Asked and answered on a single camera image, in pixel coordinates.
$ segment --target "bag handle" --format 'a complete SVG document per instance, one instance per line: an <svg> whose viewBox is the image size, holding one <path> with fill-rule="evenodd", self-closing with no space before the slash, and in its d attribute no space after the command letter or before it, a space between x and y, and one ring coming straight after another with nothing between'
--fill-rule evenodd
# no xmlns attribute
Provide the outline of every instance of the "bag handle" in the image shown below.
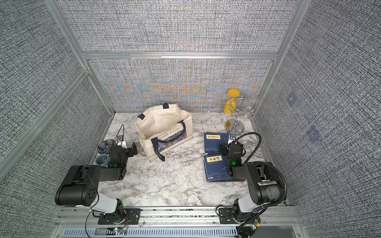
<svg viewBox="0 0 381 238"><path fill-rule="evenodd" d="M154 151L155 151L156 155L159 157L159 159L161 159L162 161L165 161L165 156L160 154L160 152L159 152L159 142L160 143L171 143L171 142L177 140L178 138L180 138L186 131L184 120L181 120L178 123L181 123L184 128L183 128L182 132L178 136L176 136L175 138L170 139L168 141L159 140L157 137L151 139L152 146L154 147Z"/></svg>
<svg viewBox="0 0 381 238"><path fill-rule="evenodd" d="M183 130L181 131L181 133L178 136L176 136L175 138L170 139L168 141L162 141L162 140L157 140L157 141L160 142L160 143L171 143L171 142L177 140L178 138L180 138L185 133L185 123L183 121L184 120L181 120L181 121L178 122L178 123L181 123L182 126L183 126Z"/></svg>
<svg viewBox="0 0 381 238"><path fill-rule="evenodd" d="M169 108L168 103L164 103L164 104L163 104L163 109L168 109L168 108ZM138 117L139 117L141 120L143 120L144 117L146 117L146 116L142 113L142 114L140 114Z"/></svg>

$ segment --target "black mounting plate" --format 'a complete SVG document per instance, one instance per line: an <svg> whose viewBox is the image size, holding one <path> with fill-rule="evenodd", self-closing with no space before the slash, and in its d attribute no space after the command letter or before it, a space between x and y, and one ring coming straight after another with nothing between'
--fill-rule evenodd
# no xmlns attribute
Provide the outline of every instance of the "black mounting plate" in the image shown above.
<svg viewBox="0 0 381 238"><path fill-rule="evenodd" d="M233 209L232 208L219 208L219 222L221 224L239 224L233 218Z"/></svg>
<svg viewBox="0 0 381 238"><path fill-rule="evenodd" d="M137 225L140 218L140 208L131 208L131 209L125 208L124 211L126 212L126 216L128 216L128 224ZM120 224L114 224L111 221L106 221L105 217L102 215L99 217L99 220L98 220L98 225L125 225L125 224L127 224L127 219L125 219Z"/></svg>

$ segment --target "teal cup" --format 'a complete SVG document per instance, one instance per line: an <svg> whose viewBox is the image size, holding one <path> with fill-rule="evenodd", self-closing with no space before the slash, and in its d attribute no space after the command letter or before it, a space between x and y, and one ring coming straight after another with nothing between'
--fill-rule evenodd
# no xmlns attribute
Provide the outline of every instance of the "teal cup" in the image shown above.
<svg viewBox="0 0 381 238"><path fill-rule="evenodd" d="M110 162L110 157L107 154L101 154L95 159L95 163L102 167L107 167L107 164Z"/></svg>

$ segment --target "vent grille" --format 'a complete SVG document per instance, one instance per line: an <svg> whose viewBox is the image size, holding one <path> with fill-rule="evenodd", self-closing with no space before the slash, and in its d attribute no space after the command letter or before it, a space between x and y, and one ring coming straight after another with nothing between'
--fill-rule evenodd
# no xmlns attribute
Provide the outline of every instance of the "vent grille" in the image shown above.
<svg viewBox="0 0 381 238"><path fill-rule="evenodd" d="M106 228L87 228L91 237L234 237L235 227L130 227L116 235ZM84 228L66 228L62 238L87 237Z"/></svg>

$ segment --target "yellow book label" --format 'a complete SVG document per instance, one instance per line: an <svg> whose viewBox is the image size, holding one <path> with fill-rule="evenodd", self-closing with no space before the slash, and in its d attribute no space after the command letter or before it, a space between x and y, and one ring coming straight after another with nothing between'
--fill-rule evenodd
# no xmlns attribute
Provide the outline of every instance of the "yellow book label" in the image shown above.
<svg viewBox="0 0 381 238"><path fill-rule="evenodd" d="M218 156L213 156L213 157L207 157L207 162L210 163L210 162L216 162L216 161L220 161L222 160L222 156L218 155Z"/></svg>
<svg viewBox="0 0 381 238"><path fill-rule="evenodd" d="M207 139L218 139L218 140L221 140L221 136L220 135L207 135Z"/></svg>

